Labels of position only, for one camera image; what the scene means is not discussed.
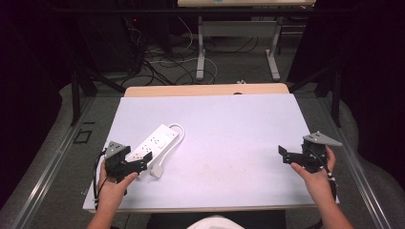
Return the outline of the person's left hand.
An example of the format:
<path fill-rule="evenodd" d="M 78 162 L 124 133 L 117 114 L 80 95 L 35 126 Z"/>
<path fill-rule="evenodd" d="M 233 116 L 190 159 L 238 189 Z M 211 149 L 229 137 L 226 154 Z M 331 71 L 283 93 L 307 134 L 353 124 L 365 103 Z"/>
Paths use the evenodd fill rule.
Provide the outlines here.
<path fill-rule="evenodd" d="M 105 162 L 102 162 L 97 184 L 97 211 L 103 214 L 114 214 L 123 200 L 126 189 L 137 177 L 137 173 L 132 173 L 125 177 L 124 180 L 116 183 L 113 178 L 107 176 Z"/>

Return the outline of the white desk with metal legs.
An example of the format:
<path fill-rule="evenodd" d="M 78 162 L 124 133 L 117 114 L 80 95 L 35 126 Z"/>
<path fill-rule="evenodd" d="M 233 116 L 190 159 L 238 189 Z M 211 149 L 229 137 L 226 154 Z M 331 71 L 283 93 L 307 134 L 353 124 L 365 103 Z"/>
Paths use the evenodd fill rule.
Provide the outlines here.
<path fill-rule="evenodd" d="M 178 6 L 187 10 L 305 10 L 313 6 L 316 0 L 178 0 Z M 206 37 L 269 37 L 271 46 L 266 50 L 266 58 L 270 69 L 270 76 L 276 82 L 280 74 L 275 62 L 274 54 L 281 35 L 283 16 L 272 16 L 271 20 L 248 19 L 220 19 L 211 20 L 204 16 L 198 17 L 198 45 L 199 56 L 196 79 L 204 78 Z"/>

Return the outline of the metal floor rail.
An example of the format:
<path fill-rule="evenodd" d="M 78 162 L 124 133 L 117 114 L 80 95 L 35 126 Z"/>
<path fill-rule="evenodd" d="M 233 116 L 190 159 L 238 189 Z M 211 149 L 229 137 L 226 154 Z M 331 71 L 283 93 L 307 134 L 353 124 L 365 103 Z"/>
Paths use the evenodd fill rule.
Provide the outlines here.
<path fill-rule="evenodd" d="M 92 214 L 82 205 L 90 193 L 98 152 L 96 100 L 84 101 L 82 117 L 72 126 L 71 109 L 62 106 L 55 124 L 28 172 L 1 211 L 0 229 L 84 229 Z"/>
<path fill-rule="evenodd" d="M 335 124 L 330 114 L 330 103 L 326 98 L 317 99 L 322 114 L 332 128 L 333 135 L 343 146 L 339 149 L 339 155 L 344 158 L 345 166 L 351 174 L 352 181 L 356 187 L 358 210 L 363 211 L 373 222 L 374 229 L 393 229 L 389 219 L 385 215 L 375 192 L 368 182 L 365 171 L 355 154 L 352 146 L 344 135 L 344 132 Z"/>

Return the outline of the white power strip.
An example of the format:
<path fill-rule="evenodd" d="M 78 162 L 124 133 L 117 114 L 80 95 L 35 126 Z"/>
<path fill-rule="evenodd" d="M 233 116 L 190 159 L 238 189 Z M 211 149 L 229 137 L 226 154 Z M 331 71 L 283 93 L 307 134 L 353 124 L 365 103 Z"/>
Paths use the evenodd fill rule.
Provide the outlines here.
<path fill-rule="evenodd" d="M 178 141 L 180 134 L 164 124 L 161 124 L 152 134 L 150 134 L 140 145 L 126 156 L 128 162 L 136 161 L 148 153 L 153 154 L 153 163 L 157 158 L 167 153 L 169 149 Z"/>

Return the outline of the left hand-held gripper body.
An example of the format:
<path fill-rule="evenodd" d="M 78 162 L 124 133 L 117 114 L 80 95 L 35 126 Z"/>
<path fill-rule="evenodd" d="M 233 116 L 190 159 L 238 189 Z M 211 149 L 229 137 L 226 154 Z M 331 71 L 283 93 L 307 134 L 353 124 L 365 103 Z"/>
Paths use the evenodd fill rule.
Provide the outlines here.
<path fill-rule="evenodd" d="M 105 169 L 108 177 L 121 182 L 128 174 L 126 156 L 131 152 L 130 146 L 110 141 L 105 151 Z"/>

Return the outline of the person's right hand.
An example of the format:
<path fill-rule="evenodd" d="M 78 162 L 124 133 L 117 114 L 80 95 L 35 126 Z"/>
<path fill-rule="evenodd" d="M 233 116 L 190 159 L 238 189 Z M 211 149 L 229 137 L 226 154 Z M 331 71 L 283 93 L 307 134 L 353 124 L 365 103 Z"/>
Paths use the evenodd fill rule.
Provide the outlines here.
<path fill-rule="evenodd" d="M 326 146 L 325 149 L 328 154 L 328 171 L 322 169 L 317 173 L 311 174 L 295 162 L 290 164 L 292 170 L 304 180 L 312 200 L 318 207 L 335 203 L 328 179 L 328 173 L 333 171 L 336 158 L 332 149 L 328 146 Z"/>

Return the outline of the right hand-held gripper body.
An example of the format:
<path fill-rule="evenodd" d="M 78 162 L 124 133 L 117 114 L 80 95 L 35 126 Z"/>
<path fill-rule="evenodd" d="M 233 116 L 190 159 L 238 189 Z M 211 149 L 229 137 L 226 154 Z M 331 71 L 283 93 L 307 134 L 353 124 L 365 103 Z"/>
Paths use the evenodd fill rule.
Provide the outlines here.
<path fill-rule="evenodd" d="M 320 132 L 305 135 L 303 139 L 302 150 L 305 159 L 304 167 L 310 173 L 316 173 L 322 167 L 327 166 L 327 146 L 342 146 L 341 142 Z"/>

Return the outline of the person's white shirt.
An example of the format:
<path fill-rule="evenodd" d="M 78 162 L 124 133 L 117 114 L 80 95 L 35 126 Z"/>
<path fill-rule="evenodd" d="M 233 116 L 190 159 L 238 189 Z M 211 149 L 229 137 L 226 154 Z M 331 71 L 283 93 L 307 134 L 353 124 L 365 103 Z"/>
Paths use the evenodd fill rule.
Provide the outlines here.
<path fill-rule="evenodd" d="M 222 216 L 211 216 L 200 219 L 186 229 L 245 229 L 238 223 Z"/>

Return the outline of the white table mat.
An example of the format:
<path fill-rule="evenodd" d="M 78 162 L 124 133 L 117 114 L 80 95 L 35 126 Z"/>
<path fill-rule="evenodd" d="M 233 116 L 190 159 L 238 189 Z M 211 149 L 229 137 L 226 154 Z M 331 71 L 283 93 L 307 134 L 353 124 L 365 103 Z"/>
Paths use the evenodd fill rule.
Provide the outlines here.
<path fill-rule="evenodd" d="M 123 97 L 109 139 L 138 147 L 161 124 L 178 123 L 184 140 L 163 174 L 141 173 L 122 212 L 236 211 L 310 207 L 304 181 L 280 147 L 299 152 L 307 123 L 291 94 Z"/>

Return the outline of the black metal stand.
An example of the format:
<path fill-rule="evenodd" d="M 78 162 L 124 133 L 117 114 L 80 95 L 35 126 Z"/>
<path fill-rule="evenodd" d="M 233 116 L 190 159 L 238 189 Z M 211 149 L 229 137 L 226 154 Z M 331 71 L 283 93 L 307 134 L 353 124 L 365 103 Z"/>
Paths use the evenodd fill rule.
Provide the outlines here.
<path fill-rule="evenodd" d="M 329 92 L 332 92 L 330 105 L 330 116 L 337 127 L 341 127 L 339 110 L 340 110 L 340 95 L 343 67 L 339 63 L 330 62 L 329 65 L 315 72 L 314 74 L 305 77 L 303 80 L 292 84 L 288 87 L 291 93 L 296 92 L 308 83 L 318 80 L 319 83 L 314 90 L 316 97 L 326 97 Z"/>
<path fill-rule="evenodd" d="M 91 70 L 80 62 L 74 62 L 71 65 L 71 86 L 72 86 L 72 102 L 73 102 L 73 119 L 71 125 L 74 126 L 81 117 L 80 92 L 84 92 L 86 96 L 94 97 L 98 90 L 94 84 L 99 81 L 104 85 L 114 89 L 119 93 L 124 93 L 126 89 L 119 86 L 117 83 L 106 78 L 100 73 Z"/>

